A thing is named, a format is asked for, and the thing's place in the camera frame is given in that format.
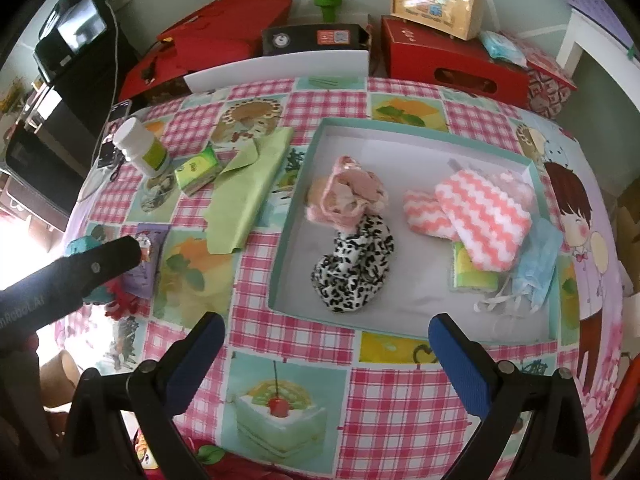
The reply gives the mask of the leopard print scrunchie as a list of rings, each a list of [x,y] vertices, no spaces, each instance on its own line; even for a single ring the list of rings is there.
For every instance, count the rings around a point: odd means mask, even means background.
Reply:
[[[311,285],[330,311],[358,311],[382,289],[394,252],[393,234],[384,219],[365,214],[352,234],[336,232],[333,252],[312,268]]]

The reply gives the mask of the green dumbbell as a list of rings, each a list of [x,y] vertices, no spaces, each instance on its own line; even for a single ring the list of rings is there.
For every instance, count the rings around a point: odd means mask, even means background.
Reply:
[[[343,0],[314,0],[314,5],[320,9],[322,21],[325,23],[335,23],[342,2]]]

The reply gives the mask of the red yarn bow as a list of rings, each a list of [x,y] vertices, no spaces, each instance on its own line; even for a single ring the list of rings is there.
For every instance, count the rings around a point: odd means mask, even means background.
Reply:
[[[105,315],[115,321],[125,316],[135,315],[139,310],[140,298],[126,292],[122,287],[122,280],[114,278],[106,283],[106,290],[113,296],[105,306]]]

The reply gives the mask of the purple perforated basket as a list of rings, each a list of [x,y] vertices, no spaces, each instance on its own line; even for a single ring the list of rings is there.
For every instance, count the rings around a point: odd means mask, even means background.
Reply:
[[[605,0],[567,0],[568,4],[590,20],[593,20],[625,48],[630,49],[634,42],[626,28]]]

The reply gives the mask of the pink white zigzag cloth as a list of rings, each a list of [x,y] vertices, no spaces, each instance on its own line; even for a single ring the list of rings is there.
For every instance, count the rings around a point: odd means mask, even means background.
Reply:
[[[478,270],[506,272],[533,224],[534,188],[518,174],[455,172],[434,192],[408,190],[404,210],[413,232],[461,242]]]

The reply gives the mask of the purple baby wipes pack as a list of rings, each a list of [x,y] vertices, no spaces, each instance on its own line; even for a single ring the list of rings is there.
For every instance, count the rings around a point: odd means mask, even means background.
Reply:
[[[153,297],[160,254],[170,231],[168,224],[141,223],[134,239],[141,249],[141,261],[122,276],[122,288],[130,295],[150,300]]]

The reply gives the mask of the white pill bottle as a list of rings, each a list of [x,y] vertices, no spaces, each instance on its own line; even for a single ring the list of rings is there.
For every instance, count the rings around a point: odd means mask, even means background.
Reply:
[[[114,133],[113,143],[147,178],[158,177],[170,163],[167,148],[138,118],[126,119]]]

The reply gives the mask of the pink fabric scrunchie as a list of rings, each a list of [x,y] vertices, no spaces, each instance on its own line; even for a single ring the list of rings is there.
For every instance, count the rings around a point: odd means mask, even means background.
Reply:
[[[316,214],[306,211],[310,222],[354,234],[366,214],[382,216],[388,206],[388,193],[382,181],[363,169],[350,156],[339,157],[328,176],[328,186]]]

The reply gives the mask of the blue surgical face mask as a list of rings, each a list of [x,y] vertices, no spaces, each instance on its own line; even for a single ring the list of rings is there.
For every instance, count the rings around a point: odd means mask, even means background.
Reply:
[[[527,318],[544,306],[563,244],[563,234],[548,220],[535,217],[518,253],[513,269],[495,296],[477,301],[474,311],[491,312],[504,307],[504,314]]]

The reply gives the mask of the light green microfiber cloth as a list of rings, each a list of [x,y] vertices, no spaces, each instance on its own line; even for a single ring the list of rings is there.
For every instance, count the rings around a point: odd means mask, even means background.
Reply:
[[[266,136],[247,140],[216,177],[203,214],[207,251],[211,255],[227,255],[244,247],[293,133],[291,127],[280,127]]]

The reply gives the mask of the beige round sponge ball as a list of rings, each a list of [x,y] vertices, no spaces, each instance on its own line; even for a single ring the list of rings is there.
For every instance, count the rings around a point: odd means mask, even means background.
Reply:
[[[320,210],[320,202],[326,192],[328,181],[328,177],[318,177],[311,182],[306,194],[306,211],[316,214]]]

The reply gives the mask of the white shelf unit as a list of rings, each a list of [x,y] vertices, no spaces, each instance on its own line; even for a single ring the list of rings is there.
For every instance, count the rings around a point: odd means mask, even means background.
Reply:
[[[556,57],[578,90],[563,106],[612,221],[618,199],[639,177],[639,61],[588,16],[573,10]]]

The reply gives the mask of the green tissue pack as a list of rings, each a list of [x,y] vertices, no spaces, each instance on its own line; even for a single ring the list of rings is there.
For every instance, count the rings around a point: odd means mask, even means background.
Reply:
[[[478,270],[461,242],[453,242],[450,271],[451,289],[455,292],[496,292],[499,274]]]
[[[198,154],[193,155],[175,169],[178,188],[186,196],[192,196],[201,188],[212,183],[221,173],[222,163],[212,144],[207,143]]]

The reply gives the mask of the red patterned box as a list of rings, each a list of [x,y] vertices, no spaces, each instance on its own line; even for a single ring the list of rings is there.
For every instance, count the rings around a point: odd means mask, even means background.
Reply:
[[[526,57],[528,107],[540,116],[555,120],[577,86],[556,59],[523,38],[503,32]]]

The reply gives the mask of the teal square toy box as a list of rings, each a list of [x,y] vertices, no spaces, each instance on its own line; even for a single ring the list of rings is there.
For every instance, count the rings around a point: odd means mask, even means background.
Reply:
[[[97,248],[102,245],[100,240],[93,236],[86,235],[76,240],[72,240],[65,248],[64,256],[69,257],[76,254],[82,254],[87,250]],[[108,289],[106,285],[101,285],[93,289],[88,296],[85,296],[85,304],[111,304],[115,300],[115,295]]]

